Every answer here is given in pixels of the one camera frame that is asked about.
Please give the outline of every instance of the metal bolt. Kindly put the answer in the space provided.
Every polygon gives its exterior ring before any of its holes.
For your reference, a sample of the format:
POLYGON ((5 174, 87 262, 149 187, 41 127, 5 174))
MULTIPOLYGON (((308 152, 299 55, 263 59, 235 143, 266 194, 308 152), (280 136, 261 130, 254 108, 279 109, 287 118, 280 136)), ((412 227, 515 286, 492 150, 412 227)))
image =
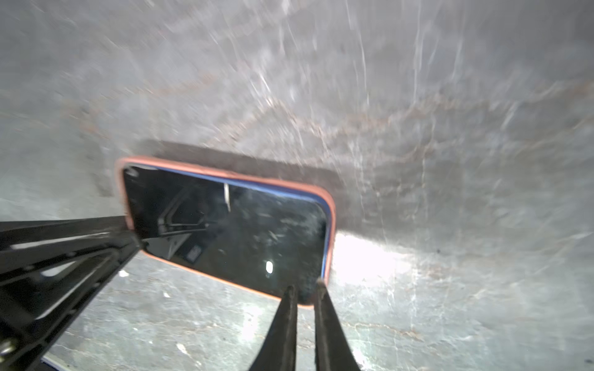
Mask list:
POLYGON ((16 339, 4 339, 0 343, 0 356, 6 356, 7 354, 11 354, 16 349, 17 349, 17 340, 16 339))

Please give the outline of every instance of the black screen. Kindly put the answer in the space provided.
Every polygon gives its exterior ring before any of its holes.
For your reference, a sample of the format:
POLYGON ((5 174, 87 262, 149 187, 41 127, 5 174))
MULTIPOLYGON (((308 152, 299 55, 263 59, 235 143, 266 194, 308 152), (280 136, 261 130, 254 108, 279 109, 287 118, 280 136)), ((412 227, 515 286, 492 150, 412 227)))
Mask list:
POLYGON ((134 165, 124 185, 149 254, 274 296, 297 285, 311 304, 327 233, 318 203, 134 165))

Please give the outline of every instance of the orange phone case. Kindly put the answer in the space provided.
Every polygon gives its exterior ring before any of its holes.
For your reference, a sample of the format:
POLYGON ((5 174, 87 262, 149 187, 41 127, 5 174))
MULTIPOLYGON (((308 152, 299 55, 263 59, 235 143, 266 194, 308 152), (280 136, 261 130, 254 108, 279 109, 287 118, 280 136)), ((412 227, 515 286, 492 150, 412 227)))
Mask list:
MULTIPOLYGON (((332 198, 332 196, 325 189, 318 187, 318 186, 310 185, 310 184, 290 182, 288 180, 270 179, 270 178, 263 178, 263 177, 257 177, 257 176, 243 175, 243 174, 230 172, 230 171, 226 171, 226 170, 214 169, 212 167, 204 167, 204 166, 200 166, 200 165, 188 164, 188 163, 177 162, 177 161, 162 160, 160 158, 149 157, 149 156, 134 156, 134 157, 120 158, 116 162, 116 166, 115 166, 116 178, 118 181, 120 194, 122 195, 122 202, 124 203, 124 207, 125 207, 126 224, 128 225, 128 228, 131 230, 134 230, 134 221, 132 220, 132 215, 130 213, 130 209, 128 206, 128 195, 126 194, 126 190, 124 187, 124 175, 123 175, 123 169, 127 165, 161 167, 161 168, 165 168, 165 169, 172 169, 172 170, 194 173, 194 174, 216 176, 216 177, 235 179, 235 180, 246 180, 249 182, 257 182, 257 183, 261 183, 261 184, 265 184, 265 185, 281 186, 284 188, 294 189, 297 191, 309 192, 311 194, 321 197, 328 204, 328 207, 330 209, 330 217, 331 217, 330 218, 331 219, 330 235, 328 237, 328 252, 326 253, 326 265, 324 266, 324 282, 326 283, 326 285, 328 285, 328 279, 330 277, 330 262, 332 261, 332 249, 334 248, 334 234, 336 231, 336 205, 334 204, 334 199, 332 198)), ((145 255, 147 255, 153 259, 165 262, 167 264, 174 265, 174 266, 176 266, 178 268, 182 268, 188 272, 200 274, 205 277, 211 278, 213 280, 216 280, 216 281, 219 281, 219 282, 222 282, 222 283, 225 283, 225 284, 237 287, 237 288, 241 288, 241 289, 249 291, 251 293, 259 294, 259 295, 266 296, 266 297, 272 298, 274 300, 280 301, 280 298, 277 296, 263 293, 263 292, 260 292, 260 291, 257 291, 257 290, 254 290, 254 289, 251 289, 248 287, 244 287, 244 286, 238 285, 236 283, 229 282, 229 281, 223 280, 221 278, 212 276, 210 274, 206 274, 203 272, 199 272, 199 271, 190 269, 188 267, 184 267, 183 265, 172 263, 165 259, 153 256, 153 255, 147 253, 146 251, 144 251, 144 249, 142 251, 145 255)), ((313 305, 302 305, 302 304, 300 304, 299 306, 304 307, 304 308, 312 308, 313 307, 313 305)))

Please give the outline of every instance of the marble surface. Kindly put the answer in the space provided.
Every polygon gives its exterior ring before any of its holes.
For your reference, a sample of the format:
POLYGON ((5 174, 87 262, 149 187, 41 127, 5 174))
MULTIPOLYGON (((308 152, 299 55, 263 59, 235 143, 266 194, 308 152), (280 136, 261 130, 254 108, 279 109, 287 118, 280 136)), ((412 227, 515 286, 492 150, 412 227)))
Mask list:
MULTIPOLYGON (((590 370, 593 7, 4 1, 0 218, 121 214, 132 154, 318 184, 363 370, 590 370)), ((50 352, 245 370, 276 306, 138 255, 50 352)), ((313 323, 299 311, 298 370, 313 323)))

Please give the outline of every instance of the smartphone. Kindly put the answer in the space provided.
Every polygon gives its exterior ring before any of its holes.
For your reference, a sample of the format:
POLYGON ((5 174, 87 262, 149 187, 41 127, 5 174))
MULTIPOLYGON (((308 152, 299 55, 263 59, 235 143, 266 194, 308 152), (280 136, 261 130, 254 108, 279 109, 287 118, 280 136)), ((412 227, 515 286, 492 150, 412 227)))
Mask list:
POLYGON ((336 208, 326 190, 152 157, 123 158, 116 175, 148 256, 277 299, 297 285, 301 306, 319 277, 328 283, 336 208))

